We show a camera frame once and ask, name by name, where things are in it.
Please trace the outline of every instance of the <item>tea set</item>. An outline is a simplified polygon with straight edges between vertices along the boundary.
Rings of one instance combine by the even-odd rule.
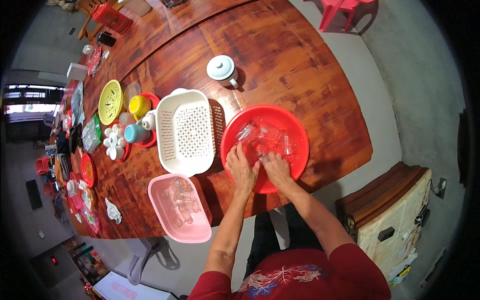
[[[212,58],[206,67],[210,78],[221,86],[238,88],[238,71],[233,59],[227,55],[218,55]],[[149,98],[137,95],[131,98],[128,112],[123,112],[119,117],[119,124],[105,129],[103,144],[107,147],[107,156],[112,160],[121,159],[125,154],[127,143],[135,144],[146,141],[151,131],[156,130],[155,109]]]

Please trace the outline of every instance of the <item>power outlet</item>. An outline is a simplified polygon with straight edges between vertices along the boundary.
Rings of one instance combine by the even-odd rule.
[[[438,182],[437,187],[438,187],[437,196],[443,199],[445,197],[445,190],[447,188],[447,180],[443,177],[440,177],[440,181]]]

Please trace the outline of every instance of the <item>hand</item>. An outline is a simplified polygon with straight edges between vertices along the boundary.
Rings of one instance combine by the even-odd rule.
[[[279,190],[283,184],[292,181],[293,178],[290,176],[290,166],[286,160],[282,159],[280,153],[268,153],[268,155],[262,157],[262,163],[265,171],[267,171],[268,179]]]
[[[238,143],[227,154],[225,169],[232,175],[237,190],[252,192],[257,182],[260,161],[257,161],[251,168],[243,153],[242,144]]]

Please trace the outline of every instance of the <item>teapot lid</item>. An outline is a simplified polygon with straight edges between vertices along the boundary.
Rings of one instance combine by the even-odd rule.
[[[235,70],[233,59],[227,55],[218,55],[207,64],[207,74],[214,80],[224,80]]]

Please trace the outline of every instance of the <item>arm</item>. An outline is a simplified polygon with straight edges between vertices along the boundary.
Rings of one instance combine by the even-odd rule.
[[[304,191],[290,176],[290,168],[280,154],[270,152],[263,158],[268,179],[297,209],[300,216],[312,229],[327,257],[343,244],[354,244],[342,224],[323,204]]]
[[[219,271],[232,278],[235,252],[243,226],[243,215],[257,180],[259,168],[259,162],[250,168],[241,143],[233,146],[227,154],[225,169],[235,180],[235,193],[208,251],[204,273]]]

